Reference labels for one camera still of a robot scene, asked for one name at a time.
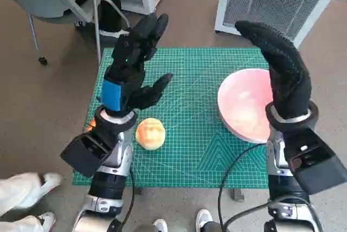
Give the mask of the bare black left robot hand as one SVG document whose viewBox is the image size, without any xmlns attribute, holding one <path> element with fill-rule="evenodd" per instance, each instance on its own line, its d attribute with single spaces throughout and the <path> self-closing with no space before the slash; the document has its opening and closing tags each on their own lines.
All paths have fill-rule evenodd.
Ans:
<svg viewBox="0 0 347 232">
<path fill-rule="evenodd" d="M 156 53 L 168 22 L 167 14 L 151 13 L 119 37 L 101 86 L 101 104 L 109 114 L 121 116 L 133 109 L 146 109 L 161 99 L 173 74 L 162 75 L 152 86 L 143 86 L 143 81 L 145 62 Z"/>
</svg>

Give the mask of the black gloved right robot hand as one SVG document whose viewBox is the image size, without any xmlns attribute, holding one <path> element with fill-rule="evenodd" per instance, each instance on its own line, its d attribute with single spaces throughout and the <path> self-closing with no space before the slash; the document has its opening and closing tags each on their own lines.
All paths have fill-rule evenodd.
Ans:
<svg viewBox="0 0 347 232">
<path fill-rule="evenodd" d="M 268 62 L 274 107 L 283 119 L 308 113 L 311 78 L 295 45 L 280 31 L 259 22 L 236 21 L 242 37 L 261 50 Z"/>
</svg>

